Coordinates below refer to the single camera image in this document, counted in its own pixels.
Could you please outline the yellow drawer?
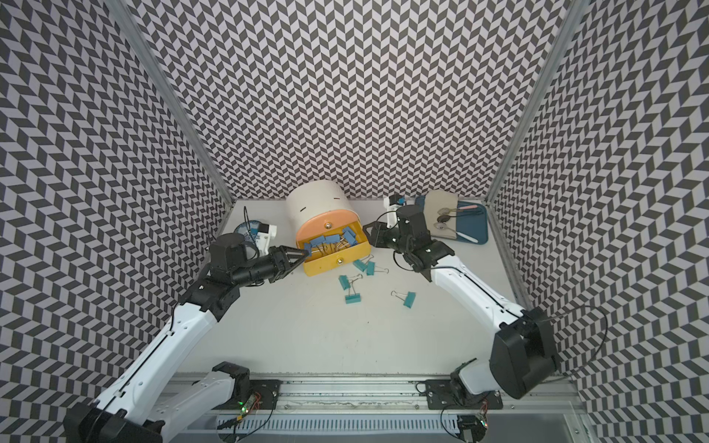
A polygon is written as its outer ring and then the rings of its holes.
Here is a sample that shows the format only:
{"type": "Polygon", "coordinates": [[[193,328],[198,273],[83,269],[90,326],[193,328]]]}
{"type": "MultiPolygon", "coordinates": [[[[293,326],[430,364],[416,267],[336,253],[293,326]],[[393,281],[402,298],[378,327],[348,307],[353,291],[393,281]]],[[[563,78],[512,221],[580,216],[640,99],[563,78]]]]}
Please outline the yellow drawer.
{"type": "MultiPolygon", "coordinates": [[[[350,247],[336,251],[335,245],[320,245],[319,247],[312,247],[312,256],[308,257],[304,264],[304,271],[308,276],[315,276],[327,271],[333,271],[338,269],[343,265],[353,263],[354,260],[359,260],[360,258],[365,258],[369,256],[371,252],[371,245],[367,241],[367,236],[363,231],[363,226],[360,221],[351,223],[349,226],[356,233],[357,243],[355,245],[350,245],[350,247]]],[[[343,239],[343,229],[341,227],[330,232],[329,236],[332,234],[340,234],[343,239]]],[[[312,237],[306,241],[297,242],[297,246],[304,249],[304,243],[310,243],[312,239],[317,237],[312,237]]]]}

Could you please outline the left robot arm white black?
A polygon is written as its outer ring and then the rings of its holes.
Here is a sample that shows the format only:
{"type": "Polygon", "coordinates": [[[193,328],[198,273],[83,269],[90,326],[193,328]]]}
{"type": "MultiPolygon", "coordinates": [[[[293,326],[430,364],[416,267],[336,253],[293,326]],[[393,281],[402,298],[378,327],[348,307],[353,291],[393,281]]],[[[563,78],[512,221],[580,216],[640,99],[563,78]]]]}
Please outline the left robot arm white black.
{"type": "Polygon", "coordinates": [[[228,362],[168,401],[158,399],[191,351],[240,297],[241,288],[280,281],[307,258],[308,251],[286,245],[250,257],[241,234],[218,236],[210,245],[208,263],[154,340],[95,400],[68,409],[66,439],[169,442],[216,406],[235,403],[249,413],[258,399],[250,371],[228,362]]]}

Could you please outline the cream round drawer cabinet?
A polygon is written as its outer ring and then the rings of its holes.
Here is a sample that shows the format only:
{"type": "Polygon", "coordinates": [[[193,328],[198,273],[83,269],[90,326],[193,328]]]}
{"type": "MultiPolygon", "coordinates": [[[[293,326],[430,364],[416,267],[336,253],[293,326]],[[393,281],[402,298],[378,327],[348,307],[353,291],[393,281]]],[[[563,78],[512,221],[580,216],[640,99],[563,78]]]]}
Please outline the cream round drawer cabinet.
{"type": "Polygon", "coordinates": [[[308,219],[331,210],[352,210],[345,192],[335,182],[319,180],[294,189],[286,198],[288,220],[295,234],[308,219]]]}

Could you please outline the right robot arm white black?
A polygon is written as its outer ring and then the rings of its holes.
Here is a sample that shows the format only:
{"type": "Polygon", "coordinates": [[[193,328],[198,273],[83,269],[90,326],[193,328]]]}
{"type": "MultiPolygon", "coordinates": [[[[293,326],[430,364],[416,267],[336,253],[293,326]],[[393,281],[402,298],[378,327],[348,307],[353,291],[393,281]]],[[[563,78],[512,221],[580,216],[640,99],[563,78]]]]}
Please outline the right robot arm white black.
{"type": "Polygon", "coordinates": [[[489,350],[457,367],[451,390],[458,402],[501,391],[520,400],[561,365],[551,318],[541,308],[526,309],[476,276],[455,251],[434,239],[423,210],[393,204],[363,227],[367,241],[391,249],[428,282],[449,293],[481,325],[489,350]]]}

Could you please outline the orange pink top drawer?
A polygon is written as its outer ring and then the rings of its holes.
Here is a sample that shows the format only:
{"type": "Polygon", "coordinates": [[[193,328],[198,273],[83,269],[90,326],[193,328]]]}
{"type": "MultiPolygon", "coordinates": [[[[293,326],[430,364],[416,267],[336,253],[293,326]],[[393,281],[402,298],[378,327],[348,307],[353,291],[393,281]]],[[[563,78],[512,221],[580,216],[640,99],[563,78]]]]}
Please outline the orange pink top drawer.
{"type": "Polygon", "coordinates": [[[359,222],[359,217],[352,210],[331,210],[316,215],[302,223],[295,234],[297,242],[312,237],[328,236],[330,232],[351,223],[359,222]]]}

